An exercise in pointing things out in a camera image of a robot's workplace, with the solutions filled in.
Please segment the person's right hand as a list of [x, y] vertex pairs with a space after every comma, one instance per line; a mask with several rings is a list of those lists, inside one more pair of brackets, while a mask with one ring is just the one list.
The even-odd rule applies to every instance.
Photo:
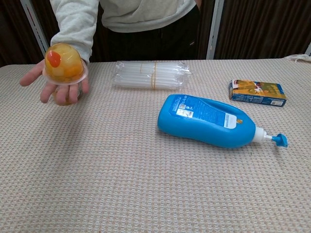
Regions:
[[[42, 75], [45, 60], [41, 60], [33, 68], [31, 68], [19, 81], [21, 86], [29, 86], [39, 76]], [[81, 93], [87, 94], [89, 92], [88, 77], [85, 77], [80, 83], [73, 85], [57, 86], [53, 83], [47, 82], [40, 94], [42, 103], [47, 103], [50, 96], [53, 95], [54, 102], [60, 106], [68, 104], [75, 104], [78, 102], [78, 95]]]

